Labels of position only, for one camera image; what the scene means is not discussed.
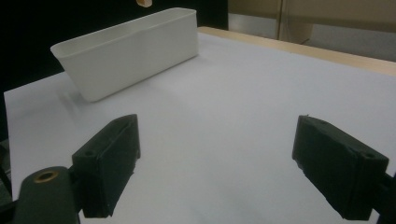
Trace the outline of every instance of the white table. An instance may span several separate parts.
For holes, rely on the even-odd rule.
[[[94,104],[66,73],[5,92],[14,199],[26,176],[71,166],[127,114],[138,115],[142,158],[114,216],[82,223],[350,223],[291,159],[299,115],[355,136],[396,171],[396,77],[213,35],[199,45],[199,56]]]

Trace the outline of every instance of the container rim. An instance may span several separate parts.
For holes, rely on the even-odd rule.
[[[125,24],[130,23],[130,22],[142,21],[142,20],[145,20],[146,18],[155,16],[155,15],[158,15],[158,14],[161,14],[161,13],[164,13],[164,12],[167,12],[167,11],[181,10],[181,9],[184,10],[184,11],[186,11],[186,12],[190,12],[190,13],[186,13],[185,15],[175,17],[175,18],[173,18],[173,19],[171,19],[171,20],[166,20],[166,21],[159,22],[159,23],[157,23],[157,24],[150,25],[150,26],[148,26],[148,27],[145,28],[145,29],[139,29],[139,30],[137,30],[137,31],[128,33],[127,35],[121,35],[121,36],[116,37],[116,38],[114,38],[114,39],[105,41],[105,42],[103,42],[103,43],[96,44],[96,45],[93,45],[93,46],[91,46],[91,47],[87,47],[87,48],[85,48],[85,49],[76,50],[76,51],[71,52],[71,53],[68,53],[68,54],[62,54],[62,53],[58,52],[58,50],[57,50],[57,48],[61,48],[62,45],[66,45],[66,44],[72,43],[72,42],[74,42],[74,41],[87,38],[87,37],[90,36],[90,35],[99,34],[99,33],[102,33],[103,31],[110,30],[110,29],[114,29],[114,28],[116,28],[116,27],[120,27],[120,26],[125,25]],[[126,22],[123,22],[123,23],[120,23],[120,24],[117,24],[117,25],[114,25],[114,26],[110,26],[110,27],[107,27],[107,28],[104,28],[104,29],[101,29],[101,30],[98,30],[98,31],[95,31],[95,32],[91,32],[91,33],[89,33],[89,34],[81,35],[81,36],[78,36],[78,37],[75,37],[75,38],[72,38],[72,39],[68,39],[68,40],[62,41],[62,42],[60,42],[60,43],[57,43],[57,44],[51,46],[51,47],[50,47],[50,51],[52,52],[52,54],[53,54],[57,59],[67,59],[67,58],[71,58],[71,57],[74,57],[74,56],[79,55],[79,54],[81,54],[81,53],[93,51],[93,50],[95,50],[95,49],[101,48],[102,46],[106,46],[106,45],[110,45],[110,44],[119,42],[119,41],[121,41],[121,40],[123,40],[123,39],[125,39],[125,38],[128,38],[128,37],[131,36],[131,35],[138,35],[138,34],[140,34],[140,33],[147,32],[147,31],[150,31],[150,30],[152,30],[152,29],[156,29],[156,28],[161,27],[161,26],[165,26],[165,25],[168,24],[168,23],[171,23],[171,22],[174,22],[174,21],[178,21],[178,20],[180,20],[180,19],[189,17],[189,16],[191,16],[191,15],[193,15],[193,14],[196,14],[196,10],[195,10],[195,9],[184,8],[184,7],[171,7],[171,8],[168,8],[168,9],[166,9],[166,10],[162,10],[162,11],[159,11],[159,12],[156,12],[156,13],[152,13],[152,14],[149,14],[149,15],[144,16],[144,17],[140,17],[140,18],[137,18],[137,19],[134,19],[134,20],[131,20],[131,21],[126,21]]]

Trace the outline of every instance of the white table surface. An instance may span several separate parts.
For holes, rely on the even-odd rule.
[[[14,199],[26,176],[71,166],[127,114],[138,115],[142,158],[114,216],[82,223],[350,223],[291,159],[299,115],[355,136],[396,171],[396,77],[212,35],[199,34],[199,50],[93,104],[66,73],[5,92]]]

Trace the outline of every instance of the white rectangular container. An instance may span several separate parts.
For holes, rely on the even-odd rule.
[[[198,53],[196,11],[170,8],[50,48],[89,102]]]

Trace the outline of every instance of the table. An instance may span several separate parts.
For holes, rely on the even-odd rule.
[[[349,223],[291,159],[297,118],[350,133],[393,175],[395,63],[257,38],[201,28],[197,57],[93,104],[66,73],[5,92],[14,199],[26,176],[69,167],[107,123],[137,114],[142,158],[114,216],[82,223]]]

